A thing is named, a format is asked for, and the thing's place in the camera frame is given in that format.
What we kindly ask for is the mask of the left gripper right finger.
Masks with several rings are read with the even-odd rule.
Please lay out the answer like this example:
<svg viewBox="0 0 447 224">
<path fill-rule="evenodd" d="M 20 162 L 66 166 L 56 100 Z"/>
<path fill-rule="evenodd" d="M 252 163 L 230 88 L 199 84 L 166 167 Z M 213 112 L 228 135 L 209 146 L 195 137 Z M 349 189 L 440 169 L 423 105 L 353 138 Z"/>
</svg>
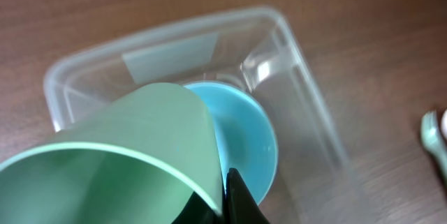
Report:
<svg viewBox="0 0 447 224">
<path fill-rule="evenodd" d="M 225 220 L 229 224 L 270 224 L 235 168 L 229 169 L 226 176 Z"/>
</svg>

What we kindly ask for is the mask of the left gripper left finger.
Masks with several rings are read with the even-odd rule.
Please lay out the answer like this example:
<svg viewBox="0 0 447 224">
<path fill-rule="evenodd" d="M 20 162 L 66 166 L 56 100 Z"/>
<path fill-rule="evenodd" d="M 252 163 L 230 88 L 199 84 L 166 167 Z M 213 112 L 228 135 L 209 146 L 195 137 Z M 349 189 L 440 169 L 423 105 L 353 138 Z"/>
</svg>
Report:
<svg viewBox="0 0 447 224">
<path fill-rule="evenodd" d="M 172 224 L 222 224 L 223 219 L 216 215 L 207 203 L 193 193 L 183 210 Z"/>
</svg>

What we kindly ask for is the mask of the blue plastic bowl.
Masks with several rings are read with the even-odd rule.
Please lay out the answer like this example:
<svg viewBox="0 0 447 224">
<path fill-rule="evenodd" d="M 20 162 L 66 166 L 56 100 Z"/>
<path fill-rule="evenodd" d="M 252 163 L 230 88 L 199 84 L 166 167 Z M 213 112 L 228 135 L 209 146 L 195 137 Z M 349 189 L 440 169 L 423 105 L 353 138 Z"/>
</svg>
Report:
<svg viewBox="0 0 447 224">
<path fill-rule="evenodd" d="M 277 137 L 266 111 L 247 92 L 229 84 L 203 81 L 185 87 L 203 100 L 212 115 L 222 176 L 237 169 L 260 204 L 279 162 Z"/>
</svg>

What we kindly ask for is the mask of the green plastic cup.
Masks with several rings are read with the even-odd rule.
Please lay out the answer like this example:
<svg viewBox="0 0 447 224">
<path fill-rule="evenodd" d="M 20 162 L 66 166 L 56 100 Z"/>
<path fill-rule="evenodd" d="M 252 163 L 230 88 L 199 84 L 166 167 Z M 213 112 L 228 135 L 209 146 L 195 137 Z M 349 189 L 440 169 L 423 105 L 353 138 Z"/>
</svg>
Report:
<svg viewBox="0 0 447 224">
<path fill-rule="evenodd" d="M 172 223 L 193 193 L 224 221 L 214 124 L 177 84 L 137 89 L 1 164 L 2 223 Z"/>
</svg>

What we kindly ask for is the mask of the clear plastic container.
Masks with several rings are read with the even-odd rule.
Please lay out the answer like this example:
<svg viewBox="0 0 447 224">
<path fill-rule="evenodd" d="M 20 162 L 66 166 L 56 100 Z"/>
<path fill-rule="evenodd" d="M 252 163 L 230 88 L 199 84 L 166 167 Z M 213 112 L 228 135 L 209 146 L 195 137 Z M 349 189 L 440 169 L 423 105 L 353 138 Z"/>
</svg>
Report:
<svg viewBox="0 0 447 224">
<path fill-rule="evenodd" d="M 44 92 L 55 130 L 154 82 L 221 82 L 273 125 L 279 162 L 259 204 L 271 223 L 372 223 L 331 116 L 284 16 L 234 10 L 167 24 L 58 61 Z"/>
</svg>

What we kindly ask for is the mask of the green plastic fork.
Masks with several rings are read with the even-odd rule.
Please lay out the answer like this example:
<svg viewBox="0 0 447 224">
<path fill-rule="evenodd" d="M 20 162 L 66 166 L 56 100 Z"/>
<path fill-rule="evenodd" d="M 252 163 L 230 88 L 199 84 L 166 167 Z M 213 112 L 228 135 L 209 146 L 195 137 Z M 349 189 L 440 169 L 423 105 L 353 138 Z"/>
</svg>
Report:
<svg viewBox="0 0 447 224">
<path fill-rule="evenodd" d="M 420 136 L 425 150 L 436 159 L 446 184 L 446 144 L 441 136 L 435 111 L 429 111 L 423 115 L 420 125 Z"/>
</svg>

